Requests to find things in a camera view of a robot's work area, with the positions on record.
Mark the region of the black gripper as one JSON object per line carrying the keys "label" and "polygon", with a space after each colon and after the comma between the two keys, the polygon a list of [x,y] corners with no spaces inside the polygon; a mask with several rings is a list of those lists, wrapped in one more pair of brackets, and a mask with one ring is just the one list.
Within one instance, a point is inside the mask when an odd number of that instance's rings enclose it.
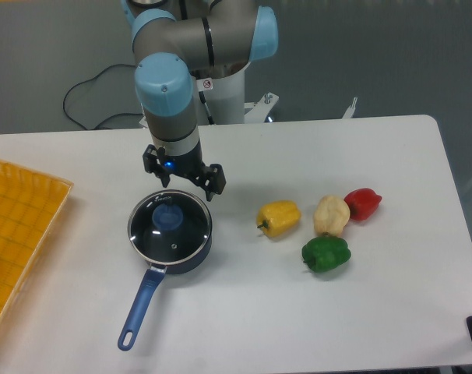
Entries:
{"label": "black gripper", "polygon": [[180,156],[167,155],[164,147],[156,148],[149,144],[143,153],[143,166],[146,173],[160,179],[164,188],[170,183],[170,175],[188,179],[205,192],[208,202],[215,195],[221,195],[226,185],[221,164],[203,163],[200,144]]}

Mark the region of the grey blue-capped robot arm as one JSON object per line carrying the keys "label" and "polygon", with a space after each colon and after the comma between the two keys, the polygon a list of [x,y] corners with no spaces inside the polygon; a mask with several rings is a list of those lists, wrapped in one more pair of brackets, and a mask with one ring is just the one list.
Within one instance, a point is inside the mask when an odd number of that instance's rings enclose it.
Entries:
{"label": "grey blue-capped robot arm", "polygon": [[277,18],[254,1],[124,1],[136,95],[152,144],[143,163],[163,185],[190,180],[208,198],[226,184],[203,162],[198,127],[245,120],[245,70],[278,49]]}

